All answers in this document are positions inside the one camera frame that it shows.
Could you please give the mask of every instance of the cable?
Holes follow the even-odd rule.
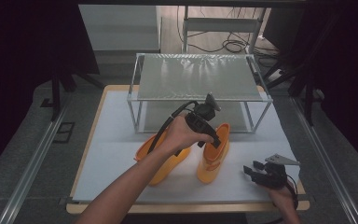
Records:
[[[298,196],[298,191],[297,191],[297,185],[296,185],[296,181],[290,176],[290,175],[287,175],[290,179],[292,179],[293,181],[293,184],[295,185],[295,188],[293,188],[289,182],[286,182],[285,186],[287,187],[287,189],[289,189],[290,193],[292,194],[292,198],[293,198],[293,203],[294,203],[294,206],[295,206],[295,210],[297,210],[298,208],[298,199],[297,199],[297,196]],[[275,220],[272,220],[270,222],[265,222],[263,224],[277,224],[277,223],[281,223],[283,221],[283,218],[280,217],[280,218],[277,218]]]
[[[255,12],[256,12],[256,7],[254,9],[252,19],[255,17]],[[232,8],[228,12],[227,17],[230,14],[231,14],[231,17],[233,17],[233,18],[235,18],[235,17],[239,18],[240,14],[241,14],[241,7],[240,7],[240,10],[239,10],[237,16],[235,15],[235,7]],[[181,42],[183,43],[184,40],[183,40],[183,38],[181,36],[181,33],[180,33],[180,30],[179,30],[179,7],[177,7],[177,10],[176,10],[176,28],[177,28],[179,38],[180,38]],[[192,37],[192,36],[196,36],[196,35],[206,34],[206,33],[208,33],[208,32],[200,32],[200,33],[197,33],[197,34],[188,35],[187,38]],[[232,35],[236,36],[240,40],[230,39]],[[231,53],[241,53],[242,51],[246,50],[247,46],[249,46],[250,35],[248,34],[247,37],[248,37],[248,39],[245,40],[240,35],[236,35],[234,33],[229,33],[228,36],[227,36],[227,39],[222,42],[222,47],[220,49],[203,49],[203,48],[200,48],[200,47],[198,47],[196,45],[191,45],[191,44],[187,44],[187,45],[190,46],[190,47],[193,47],[193,48],[208,52],[208,53],[214,53],[214,52],[217,52],[217,51],[219,51],[221,49],[226,49],[228,52],[231,52]],[[259,56],[259,57],[263,57],[263,59],[268,59],[268,58],[277,59],[277,57],[278,57],[278,54],[263,53],[263,52],[259,51],[259,49],[277,51],[276,49],[265,49],[265,48],[260,48],[260,47],[255,46],[254,55]],[[264,65],[263,63],[261,63],[260,59],[258,60],[258,62],[262,66],[270,67],[270,66],[267,66],[267,65]]]
[[[178,109],[176,109],[167,120],[165,120],[164,124],[161,126],[161,128],[158,130],[158,133],[156,134],[155,139],[153,139],[152,145],[150,146],[149,150],[147,151],[147,154],[153,151],[155,148],[159,138],[162,136],[164,131],[168,128],[168,126],[171,124],[171,122],[184,110],[188,105],[197,105],[197,101],[189,101],[183,105],[181,105]]]

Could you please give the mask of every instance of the orange rain boot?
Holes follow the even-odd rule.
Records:
[[[218,148],[212,144],[207,143],[202,154],[199,167],[197,168],[197,177],[202,183],[209,184],[214,181],[219,174],[222,162],[225,159],[229,149],[230,126],[228,123],[221,124],[216,131],[217,136],[221,141]]]
[[[158,147],[162,143],[162,141],[164,141],[166,134],[167,134],[167,130],[165,130],[164,133],[162,133],[161,137],[159,138],[159,140],[156,143],[155,148]],[[152,145],[152,142],[155,139],[155,137],[156,137],[156,134],[151,136],[138,149],[138,151],[135,154],[135,158],[134,158],[136,161],[141,161],[147,155],[147,151],[149,150],[150,146]],[[189,153],[190,153],[190,147],[181,150],[181,152],[179,153],[178,156],[175,156],[175,155],[170,156],[162,164],[162,166],[158,169],[156,174],[153,176],[153,179],[149,182],[149,185],[151,185],[151,186],[157,185],[159,182],[161,182],[163,179],[165,179],[165,177],[167,177],[167,175],[171,172],[171,170],[173,168],[175,168],[175,166],[177,164],[179,164],[181,161],[183,161]]]

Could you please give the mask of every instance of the aluminum rail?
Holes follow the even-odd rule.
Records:
[[[21,179],[17,184],[17,187],[11,194],[4,211],[0,216],[0,223],[13,223],[16,219],[16,216],[20,211],[22,203],[24,202],[25,197],[27,196],[28,191],[34,182],[34,178],[36,177],[37,172],[39,171],[43,159],[45,159],[51,142],[54,139],[54,135],[60,127],[62,119],[67,111],[68,105],[70,104],[71,98],[71,94],[67,94],[66,97],[64,97],[62,103],[62,110],[58,114],[56,120],[51,121],[48,125],[48,128],[45,131],[42,139],[40,140],[36,151],[28,162],[28,165],[25,168],[25,171],[22,173]]]
[[[344,183],[342,182],[336,171],[336,168],[334,168],[333,163],[330,161],[330,158],[327,155],[315,129],[309,126],[309,124],[307,123],[307,120],[303,115],[303,108],[301,103],[298,101],[298,99],[295,99],[293,97],[291,97],[291,101],[296,108],[297,116],[300,119],[300,122],[303,125],[307,136],[312,143],[313,149],[315,150],[315,153],[318,156],[322,167],[324,168],[327,178],[329,179],[330,184],[338,197],[338,200],[341,202],[341,206],[344,209],[348,220],[352,224],[358,224],[358,209],[353,201],[353,198],[349,194],[348,190],[345,188]]]

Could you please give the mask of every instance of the hand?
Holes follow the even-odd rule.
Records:
[[[259,186],[268,192],[268,196],[274,202],[275,206],[277,206],[279,209],[292,207],[293,209],[295,208],[293,204],[292,193],[290,193],[287,187],[284,187],[282,189],[270,189],[261,185]]]
[[[270,199],[274,202],[275,206],[279,209],[283,221],[286,224],[299,224],[301,223],[300,217],[295,209],[293,203],[293,196],[287,187],[282,189],[269,189],[264,186],[260,186],[268,192]]]
[[[177,116],[168,127],[164,143],[170,144],[172,154],[177,150],[191,147],[196,142],[212,143],[213,138],[205,133],[195,133],[191,130],[185,120],[185,114]]]

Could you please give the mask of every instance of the gray floor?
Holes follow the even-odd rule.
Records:
[[[170,48],[180,49],[177,46],[172,44]],[[133,55],[127,57],[128,60],[115,60],[116,57],[111,56],[112,60],[102,61],[97,55],[102,74],[94,77],[105,84],[129,84]],[[15,223],[70,223],[76,218],[65,211],[65,202],[70,194],[103,91],[83,79],[76,76],[74,78],[78,87],[75,92],[71,93],[72,102],[63,119],[64,122],[76,123],[74,132],[69,143],[51,145]],[[310,209],[299,214],[304,223],[350,223],[297,117],[296,109],[286,94],[285,90],[289,84],[283,83],[274,88],[272,95],[283,130],[297,159],[303,164],[300,178],[310,199]],[[27,117],[0,157],[0,215],[48,126],[51,109],[40,107],[40,105],[45,98],[50,98],[50,95],[49,83],[41,85],[34,91],[34,103]],[[312,111],[315,131],[343,185],[358,208],[358,154],[325,116],[319,103],[313,105]],[[126,217],[124,223],[140,223],[141,221],[142,223],[246,223],[246,221],[261,223],[277,216],[277,213],[137,215]]]

